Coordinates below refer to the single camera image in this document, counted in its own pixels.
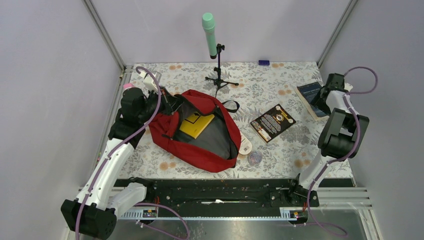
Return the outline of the dark blue book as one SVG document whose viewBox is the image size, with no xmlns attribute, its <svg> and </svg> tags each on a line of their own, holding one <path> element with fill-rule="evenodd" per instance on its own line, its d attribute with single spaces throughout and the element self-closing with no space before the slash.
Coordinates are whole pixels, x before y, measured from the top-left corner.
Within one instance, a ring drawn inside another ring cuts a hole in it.
<svg viewBox="0 0 424 240">
<path fill-rule="evenodd" d="M 305 85 L 297 86 L 294 90 L 301 102 L 305 105 L 307 111 L 315 121 L 320 121 L 328 115 L 320 109 L 311 105 L 314 97 L 319 93 L 322 85 L 319 82 L 311 82 Z"/>
</svg>

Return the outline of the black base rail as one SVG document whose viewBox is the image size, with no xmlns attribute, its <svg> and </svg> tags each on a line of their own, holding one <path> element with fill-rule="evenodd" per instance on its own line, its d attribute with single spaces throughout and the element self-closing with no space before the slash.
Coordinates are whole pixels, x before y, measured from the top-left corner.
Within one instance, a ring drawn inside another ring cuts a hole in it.
<svg viewBox="0 0 424 240">
<path fill-rule="evenodd" d="M 277 179 L 118 179 L 115 187 L 140 183 L 146 203 L 161 204 L 188 218 L 277 217 L 280 208 L 319 207 L 318 194 Z"/>
</svg>

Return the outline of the small blue block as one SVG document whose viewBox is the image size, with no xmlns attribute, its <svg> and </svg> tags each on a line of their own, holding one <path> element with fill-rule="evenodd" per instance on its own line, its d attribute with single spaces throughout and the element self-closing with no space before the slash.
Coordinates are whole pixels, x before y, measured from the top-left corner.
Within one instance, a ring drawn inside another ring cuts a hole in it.
<svg viewBox="0 0 424 240">
<path fill-rule="evenodd" d="M 269 66 L 270 61 L 269 60 L 258 60 L 258 65 L 259 66 Z"/>
</svg>

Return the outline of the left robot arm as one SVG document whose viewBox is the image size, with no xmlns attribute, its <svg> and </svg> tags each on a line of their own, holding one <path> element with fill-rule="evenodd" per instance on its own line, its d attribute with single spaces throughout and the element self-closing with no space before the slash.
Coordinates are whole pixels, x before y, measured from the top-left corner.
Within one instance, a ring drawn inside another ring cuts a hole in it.
<svg viewBox="0 0 424 240">
<path fill-rule="evenodd" d="M 155 192 L 149 182 L 130 183 L 115 196 L 111 196 L 111 192 L 146 127 L 156 114 L 172 113 L 176 103 L 163 86 L 159 90 L 150 90 L 148 95 L 131 84 L 124 88 L 98 165 L 75 199 L 64 200 L 60 208 L 69 229 L 75 233 L 75 239 L 86 235 L 106 240 L 117 220 L 136 203 L 148 206 L 154 202 Z"/>
</svg>

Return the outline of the red backpack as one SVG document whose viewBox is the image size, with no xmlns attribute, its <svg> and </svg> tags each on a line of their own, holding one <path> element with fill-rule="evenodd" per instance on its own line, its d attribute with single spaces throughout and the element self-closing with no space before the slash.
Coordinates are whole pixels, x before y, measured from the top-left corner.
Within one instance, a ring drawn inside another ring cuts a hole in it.
<svg viewBox="0 0 424 240">
<path fill-rule="evenodd" d="M 172 115 L 158 113 L 149 123 L 153 142 L 184 162 L 211 173 L 234 168 L 241 148 L 241 132 L 231 114 L 235 109 L 224 102 L 197 90 L 187 90 L 175 97 L 182 104 Z M 194 113 L 201 117 L 213 116 L 197 138 L 189 136 L 180 127 Z"/>
</svg>

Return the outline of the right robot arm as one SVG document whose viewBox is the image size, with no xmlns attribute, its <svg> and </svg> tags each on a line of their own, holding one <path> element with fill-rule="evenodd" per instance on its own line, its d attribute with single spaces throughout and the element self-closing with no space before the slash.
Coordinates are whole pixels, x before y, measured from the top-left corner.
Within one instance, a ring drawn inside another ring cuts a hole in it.
<svg viewBox="0 0 424 240">
<path fill-rule="evenodd" d="M 311 102 L 329 118 L 318 139 L 318 154 L 307 169 L 289 183 L 285 199 L 292 206 L 312 204 L 317 188 L 331 167 L 352 159 L 359 151 L 370 119 L 355 110 L 345 86 L 344 75 L 331 73 Z"/>
</svg>

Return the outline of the black microphone tripod stand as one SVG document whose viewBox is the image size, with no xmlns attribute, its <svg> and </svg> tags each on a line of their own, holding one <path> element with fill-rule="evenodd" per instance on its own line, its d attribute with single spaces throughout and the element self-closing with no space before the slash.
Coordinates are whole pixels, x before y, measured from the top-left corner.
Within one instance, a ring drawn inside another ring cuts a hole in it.
<svg viewBox="0 0 424 240">
<path fill-rule="evenodd" d="M 218 91 L 220 89 L 222 89 L 223 87 L 227 86 L 227 85 L 234 85 L 234 86 L 239 86 L 239 83 L 236 82 L 230 82 L 230 81 L 224 81 L 222 79 L 222 70 L 221 70 L 221 52 L 225 50 L 225 46 L 218 43 L 216 45 L 216 51 L 217 51 L 217 67 L 215 67 L 213 69 L 214 72 L 217 73 L 217 78 L 210 78 L 210 77 L 205 77 L 204 79 L 206 81 L 212 81 L 213 85 L 216 86 L 216 90 L 215 90 L 215 97 L 218 94 Z"/>
</svg>

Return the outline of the mint green microphone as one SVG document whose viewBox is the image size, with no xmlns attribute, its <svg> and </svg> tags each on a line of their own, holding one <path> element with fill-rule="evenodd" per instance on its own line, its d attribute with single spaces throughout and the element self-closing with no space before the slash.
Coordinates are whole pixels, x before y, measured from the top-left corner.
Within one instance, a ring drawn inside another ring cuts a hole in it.
<svg viewBox="0 0 424 240">
<path fill-rule="evenodd" d="M 217 57 L 217 43 L 215 37 L 215 18 L 210 12 L 206 12 L 202 15 L 202 28 L 205 32 L 205 38 L 207 42 L 208 52 L 211 59 Z"/>
</svg>

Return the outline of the white oval card package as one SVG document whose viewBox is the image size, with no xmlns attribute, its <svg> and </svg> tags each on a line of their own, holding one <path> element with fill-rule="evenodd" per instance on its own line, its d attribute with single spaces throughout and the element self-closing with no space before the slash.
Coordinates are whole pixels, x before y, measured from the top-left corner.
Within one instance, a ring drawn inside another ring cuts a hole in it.
<svg viewBox="0 0 424 240">
<path fill-rule="evenodd" d="M 240 143 L 239 154 L 248 155 L 253 150 L 253 145 L 242 132 L 240 132 L 240 136 L 241 136 L 241 143 Z"/>
</svg>

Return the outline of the black book under yellow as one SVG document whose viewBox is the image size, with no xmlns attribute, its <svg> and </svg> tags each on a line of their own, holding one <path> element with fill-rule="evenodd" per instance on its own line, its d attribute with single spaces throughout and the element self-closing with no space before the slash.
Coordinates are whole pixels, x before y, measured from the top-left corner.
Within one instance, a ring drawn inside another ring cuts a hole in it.
<svg viewBox="0 0 424 240">
<path fill-rule="evenodd" d="M 296 120 L 277 104 L 252 120 L 250 125 L 265 143 L 269 143 L 295 123 Z"/>
</svg>

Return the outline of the pink metronome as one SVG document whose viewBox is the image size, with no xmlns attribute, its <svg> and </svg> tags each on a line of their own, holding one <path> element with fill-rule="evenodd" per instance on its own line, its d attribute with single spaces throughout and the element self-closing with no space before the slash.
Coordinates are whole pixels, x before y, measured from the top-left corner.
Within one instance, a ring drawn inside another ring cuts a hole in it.
<svg viewBox="0 0 424 240">
<path fill-rule="evenodd" d="M 128 90 L 128 89 L 131 89 L 131 88 L 134 88 L 134 87 L 135 86 L 132 83 L 126 83 L 126 84 L 123 85 L 124 90 Z"/>
</svg>

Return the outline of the clear round plastic container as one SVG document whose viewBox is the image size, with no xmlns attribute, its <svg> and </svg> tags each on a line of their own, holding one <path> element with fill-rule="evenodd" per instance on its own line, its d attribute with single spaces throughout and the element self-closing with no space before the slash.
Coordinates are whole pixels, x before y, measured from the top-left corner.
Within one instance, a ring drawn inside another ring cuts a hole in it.
<svg viewBox="0 0 424 240">
<path fill-rule="evenodd" d="M 260 151 L 252 151 L 247 158 L 247 162 L 251 166 L 258 166 L 262 162 L 263 154 Z"/>
</svg>

